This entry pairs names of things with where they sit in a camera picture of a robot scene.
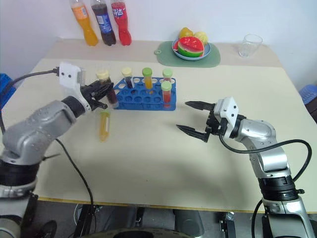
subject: white wall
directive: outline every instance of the white wall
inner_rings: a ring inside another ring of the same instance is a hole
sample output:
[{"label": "white wall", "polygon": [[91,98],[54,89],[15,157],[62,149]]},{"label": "white wall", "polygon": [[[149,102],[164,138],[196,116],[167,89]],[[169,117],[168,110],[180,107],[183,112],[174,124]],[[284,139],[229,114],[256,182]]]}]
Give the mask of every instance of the white wall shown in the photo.
[{"label": "white wall", "polygon": [[[0,3],[0,69],[11,77],[29,71],[56,37],[83,38],[67,0]],[[298,89],[317,83],[316,9],[315,0],[127,0],[134,40],[172,40],[184,26],[207,32],[211,42],[238,42],[245,34],[259,34],[277,53]],[[110,18],[117,35],[112,14]]]}]

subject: plate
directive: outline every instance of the plate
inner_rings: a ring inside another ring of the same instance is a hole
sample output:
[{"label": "plate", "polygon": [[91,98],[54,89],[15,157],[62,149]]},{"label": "plate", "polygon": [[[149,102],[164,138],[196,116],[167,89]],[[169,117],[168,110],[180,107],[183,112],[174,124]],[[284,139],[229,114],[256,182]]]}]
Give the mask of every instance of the plate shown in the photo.
[{"label": "plate", "polygon": [[175,53],[178,57],[180,57],[180,58],[182,58],[182,59],[184,59],[184,60],[190,60],[190,61],[201,60],[201,59],[205,58],[207,55],[209,55],[210,52],[211,52],[211,45],[208,43],[208,44],[205,45],[205,50],[204,50],[203,56],[195,57],[195,58],[182,56],[182,55],[181,55],[179,52],[177,52],[177,51],[174,49],[174,47],[173,47],[173,46],[176,44],[177,41],[178,41],[178,39],[176,39],[175,41],[173,41],[173,43],[172,43],[172,50],[174,51],[174,53]]}]

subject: test tube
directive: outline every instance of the test tube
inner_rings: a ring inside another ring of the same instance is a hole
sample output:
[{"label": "test tube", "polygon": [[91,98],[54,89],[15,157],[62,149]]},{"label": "test tube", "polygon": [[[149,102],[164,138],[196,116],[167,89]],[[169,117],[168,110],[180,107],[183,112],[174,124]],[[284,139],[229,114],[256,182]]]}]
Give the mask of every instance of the test tube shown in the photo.
[{"label": "test tube", "polygon": [[110,112],[104,110],[100,112],[99,140],[106,141],[109,136]]},{"label": "test tube", "polygon": [[[108,70],[100,70],[96,73],[96,76],[100,80],[101,83],[111,84],[111,79],[110,79]],[[113,86],[110,86],[110,87],[111,88],[109,89],[107,93],[107,98],[112,108],[117,108],[119,106],[119,102],[117,100],[117,96],[114,92]]]},{"label": "test tube", "polygon": [[162,89],[164,107],[168,108],[170,107],[170,104],[166,104],[166,103],[169,103],[171,100],[172,83],[169,81],[164,81],[160,85],[160,87]]},{"label": "test tube", "polygon": [[163,70],[163,81],[172,82],[173,71],[170,68],[165,68]]},{"label": "test tube", "polygon": [[124,76],[124,81],[126,82],[128,88],[134,88],[132,69],[129,67],[123,68],[121,73]]},{"label": "test tube", "polygon": [[144,68],[142,70],[142,74],[144,76],[144,84],[146,89],[151,89],[153,87],[152,84],[152,70],[151,68]]}]

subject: beige table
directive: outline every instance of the beige table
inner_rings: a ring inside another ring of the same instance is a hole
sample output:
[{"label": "beige table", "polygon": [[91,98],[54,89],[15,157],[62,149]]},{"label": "beige table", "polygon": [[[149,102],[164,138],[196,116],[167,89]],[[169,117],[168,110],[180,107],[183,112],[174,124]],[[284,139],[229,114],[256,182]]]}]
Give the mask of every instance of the beige table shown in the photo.
[{"label": "beige table", "polygon": [[[153,51],[157,42],[134,42],[87,47],[82,41],[57,42],[34,71],[48,70],[69,61],[86,69],[86,83],[95,80],[101,66],[118,82],[125,66],[141,75],[148,66],[154,76],[164,68]],[[82,116],[61,140],[86,177],[98,204],[142,204],[159,207],[212,211],[252,211],[261,198],[257,178],[247,155],[226,150],[216,136],[204,143],[181,132],[183,124],[204,131],[207,112],[192,109],[184,102],[214,103],[233,96],[240,114],[270,122],[277,140],[300,138],[317,151],[317,126],[281,67],[278,58],[262,47],[254,59],[236,56],[234,46],[217,44],[221,64],[215,68],[174,67],[177,80],[177,108],[173,112],[111,111],[110,136],[98,140],[98,111]],[[64,98],[58,79],[43,75],[26,80],[4,108],[4,121],[12,125],[34,110]],[[244,149],[235,141],[228,143]],[[302,145],[284,147],[293,175],[306,158]],[[36,193],[40,199],[88,202],[87,191],[60,146],[53,143],[48,154],[61,156],[41,163]],[[307,171],[297,181],[306,191],[303,200],[308,212],[317,212],[316,153]]]}]

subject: yellow fruit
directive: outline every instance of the yellow fruit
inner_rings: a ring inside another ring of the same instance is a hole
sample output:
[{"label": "yellow fruit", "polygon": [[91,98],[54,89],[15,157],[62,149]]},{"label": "yellow fruit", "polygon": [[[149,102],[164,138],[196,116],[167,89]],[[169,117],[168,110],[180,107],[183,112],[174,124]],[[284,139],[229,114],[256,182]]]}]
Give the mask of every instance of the yellow fruit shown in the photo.
[{"label": "yellow fruit", "polygon": [[198,39],[200,39],[204,45],[206,45],[208,43],[208,36],[205,32],[203,32],[203,31],[196,32],[194,34],[194,36],[197,37]]},{"label": "yellow fruit", "polygon": [[183,37],[185,37],[185,36],[193,36],[194,35],[194,33],[191,31],[191,30],[189,30],[187,27],[184,27],[181,31],[180,31],[180,33],[179,33],[179,39],[180,38],[183,38]]}]

